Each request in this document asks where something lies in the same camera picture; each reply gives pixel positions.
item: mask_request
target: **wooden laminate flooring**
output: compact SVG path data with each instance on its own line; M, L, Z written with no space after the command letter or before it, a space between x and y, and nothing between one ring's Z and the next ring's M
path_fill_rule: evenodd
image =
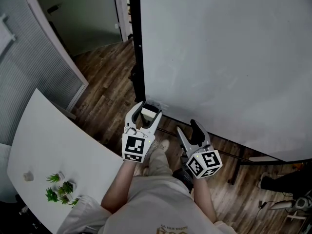
M89 81L88 88L73 109L77 116L75 124L95 140L121 155L124 117L135 105L134 90L128 79L136 62L133 42L129 40L126 43L105 46L79 55L74 61ZM159 126L174 133L177 122L163 117ZM181 127L187 134L191 134L190 127ZM166 155L170 168L174 171L180 167L179 157L182 151L175 137L156 131L157 140L165 138L171 142ZM236 144L218 137L213 137L212 143L216 149L238 155L239 149ZM257 154L246 149L244 158ZM236 159L226 155L221 155L221 159L223 167L216 175L207 179L219 220L232 226L239 234L246 234L253 223L250 234L296 233L282 230L287 213L285 210L268 211L272 202L259 212L254 222L260 200L264 202L290 199L282 193L259 189L257 183L261 174L267 171L273 177L277 177L280 173L292 172L292 165L241 166L235 185L230 185L227 181L232 176ZM140 174L144 165L138 166L137 174Z

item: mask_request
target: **human arm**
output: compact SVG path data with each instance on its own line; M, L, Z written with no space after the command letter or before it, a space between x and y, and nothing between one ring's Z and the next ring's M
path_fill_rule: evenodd
M217 221L210 190L204 178L194 177L194 201L212 223Z
M125 160L101 202L101 207L114 214L127 203L136 162Z

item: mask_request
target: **small plant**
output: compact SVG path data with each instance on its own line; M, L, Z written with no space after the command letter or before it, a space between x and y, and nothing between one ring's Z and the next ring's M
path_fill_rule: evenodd
M75 205L77 205L78 201L79 201L79 198L76 197L72 202L70 202L70 205L72 205L72 208L73 208Z
M50 188L46 189L48 201L58 202L58 196L53 190Z
M64 182L62 187L66 193L72 193L74 191L73 184L68 181Z
M62 205L66 205L69 203L69 198L67 197L67 195L60 196L59 200L61 201Z
M61 178L59 177L58 174L52 174L50 176L47 177L47 181L51 182L51 183L57 183L61 180Z
M65 191L65 189L64 189L63 186L60 186L60 187L58 188L58 195L59 195L59 196L62 196L62 195L64 195L64 194L66 194L66 191Z

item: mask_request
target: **white table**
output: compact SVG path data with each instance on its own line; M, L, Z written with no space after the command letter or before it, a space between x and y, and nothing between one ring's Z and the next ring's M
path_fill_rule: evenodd
M73 198L89 195L100 202L117 174L122 158L88 136L40 92L32 95L13 141L8 176L29 209L52 233L56 233L71 210L69 205L48 202L46 181L62 171L77 188ZM31 171L34 180L23 174Z

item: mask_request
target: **white sneaker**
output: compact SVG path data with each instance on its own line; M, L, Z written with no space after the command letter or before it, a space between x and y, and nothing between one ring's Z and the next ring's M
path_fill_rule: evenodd
M258 188L261 189L261 182L262 182L263 178L266 177L266 176L267 176L267 177L271 177L270 174L269 174L268 172L264 172L264 173L261 175L261 177L260 177L260 181L258 182Z
M154 140L149 150L152 150L152 151L155 150L158 147L158 145L159 145L159 141Z
M164 153L168 150L170 145L170 141L167 139L164 139L158 146L159 149L162 149Z
M147 177L148 176L148 167L144 167L142 171L142 176Z

